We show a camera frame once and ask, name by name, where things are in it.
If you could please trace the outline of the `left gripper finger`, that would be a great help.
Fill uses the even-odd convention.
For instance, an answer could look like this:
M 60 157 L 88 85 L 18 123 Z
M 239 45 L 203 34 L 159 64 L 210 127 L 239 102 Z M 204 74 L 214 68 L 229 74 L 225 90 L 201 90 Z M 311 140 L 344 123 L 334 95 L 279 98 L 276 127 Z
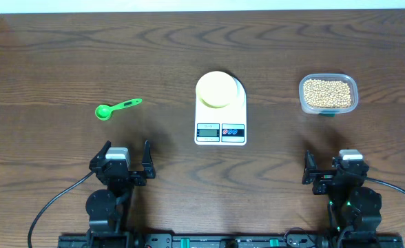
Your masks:
M 146 174 L 146 178 L 154 179 L 156 177 L 156 170 L 154 168 L 154 163 L 152 160 L 150 147 L 151 147 L 150 142 L 145 141 L 143 158 L 142 158 L 141 164 L 142 164 L 143 170 Z
M 104 146 L 101 148 L 101 150 L 93 157 L 91 160 L 91 165 L 98 165 L 101 161 L 105 160 L 105 155 L 107 154 L 107 151 L 111 147 L 112 143 L 110 141 L 107 141 Z

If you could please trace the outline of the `green plastic measuring spoon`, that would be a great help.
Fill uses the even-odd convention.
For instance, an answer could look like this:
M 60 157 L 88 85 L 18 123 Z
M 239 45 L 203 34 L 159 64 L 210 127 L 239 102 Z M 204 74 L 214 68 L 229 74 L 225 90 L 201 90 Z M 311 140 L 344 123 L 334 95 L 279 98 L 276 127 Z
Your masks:
M 112 113 L 114 111 L 129 108 L 129 107 L 134 107 L 136 105 L 141 104 L 142 102 L 143 102 L 142 99 L 137 98 L 137 99 L 130 99 L 130 100 L 127 100 L 127 101 L 123 101 L 123 102 L 118 103 L 118 104 L 113 105 L 113 106 L 102 104 L 102 105 L 99 105 L 95 109 L 95 115 L 99 120 L 107 121 L 112 117 Z

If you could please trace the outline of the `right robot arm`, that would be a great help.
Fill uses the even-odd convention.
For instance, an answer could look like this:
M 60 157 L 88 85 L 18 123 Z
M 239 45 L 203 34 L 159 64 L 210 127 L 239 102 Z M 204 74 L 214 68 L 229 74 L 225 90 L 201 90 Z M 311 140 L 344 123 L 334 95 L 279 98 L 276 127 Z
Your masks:
M 307 151 L 304 162 L 302 184 L 312 184 L 313 194 L 329 197 L 330 237 L 342 245 L 377 243 L 382 197 L 364 186 L 369 166 L 363 155 L 356 149 L 342 149 L 332 159 L 332 169 L 320 169 Z

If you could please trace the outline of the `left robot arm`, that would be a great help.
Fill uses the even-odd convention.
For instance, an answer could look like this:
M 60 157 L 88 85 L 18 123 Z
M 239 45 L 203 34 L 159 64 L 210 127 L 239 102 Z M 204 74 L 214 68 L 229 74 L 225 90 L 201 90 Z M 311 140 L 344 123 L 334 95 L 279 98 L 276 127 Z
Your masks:
M 148 179 L 156 177 L 150 147 L 150 142 L 146 141 L 141 171 L 130 169 L 127 148 L 112 147 L 110 141 L 90 161 L 90 171 L 106 186 L 92 193 L 85 204 L 93 234 L 117 234 L 121 230 L 125 210 L 130 206 L 134 188 L 145 186 Z

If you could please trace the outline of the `white digital kitchen scale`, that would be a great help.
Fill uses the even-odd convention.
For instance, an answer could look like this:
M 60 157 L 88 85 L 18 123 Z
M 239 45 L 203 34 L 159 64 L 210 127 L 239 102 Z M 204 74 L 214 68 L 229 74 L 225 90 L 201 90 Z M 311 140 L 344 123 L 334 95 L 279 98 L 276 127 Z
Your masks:
M 247 95 L 241 82 L 233 78 L 238 86 L 238 95 L 227 107 L 211 108 L 196 97 L 196 144 L 242 146 L 247 143 Z

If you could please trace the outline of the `yellow plastic bowl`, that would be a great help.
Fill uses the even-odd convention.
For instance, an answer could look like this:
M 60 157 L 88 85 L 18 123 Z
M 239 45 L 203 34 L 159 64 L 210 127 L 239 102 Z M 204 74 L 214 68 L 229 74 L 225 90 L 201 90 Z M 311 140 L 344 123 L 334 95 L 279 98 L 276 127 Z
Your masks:
M 197 99 L 211 108 L 227 107 L 237 95 L 238 86 L 235 79 L 225 72 L 208 72 L 196 84 Z

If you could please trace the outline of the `green lid under container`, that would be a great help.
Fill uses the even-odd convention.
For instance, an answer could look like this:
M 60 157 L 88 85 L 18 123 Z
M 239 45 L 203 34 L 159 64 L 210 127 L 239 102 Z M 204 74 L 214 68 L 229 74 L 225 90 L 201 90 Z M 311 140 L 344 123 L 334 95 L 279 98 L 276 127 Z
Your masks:
M 325 116 L 325 117 L 330 117 L 330 118 L 335 117 L 335 114 L 334 114 L 334 113 L 320 113 L 319 115 L 320 115 L 320 116 Z

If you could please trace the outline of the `soybeans in container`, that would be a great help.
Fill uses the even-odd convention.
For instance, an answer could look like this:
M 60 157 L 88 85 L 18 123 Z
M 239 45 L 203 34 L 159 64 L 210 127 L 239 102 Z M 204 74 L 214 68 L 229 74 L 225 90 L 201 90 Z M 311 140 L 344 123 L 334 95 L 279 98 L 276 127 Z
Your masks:
M 352 104 L 350 87 L 343 81 L 308 79 L 303 90 L 305 101 L 311 107 L 347 108 Z

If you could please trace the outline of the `clear plastic container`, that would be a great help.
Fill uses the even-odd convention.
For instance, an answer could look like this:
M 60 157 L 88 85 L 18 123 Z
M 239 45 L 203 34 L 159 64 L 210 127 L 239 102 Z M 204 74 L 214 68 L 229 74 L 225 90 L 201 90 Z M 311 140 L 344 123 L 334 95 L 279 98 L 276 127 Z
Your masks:
M 355 80 L 331 73 L 305 76 L 299 84 L 299 98 L 305 113 L 331 116 L 352 112 L 359 102 Z

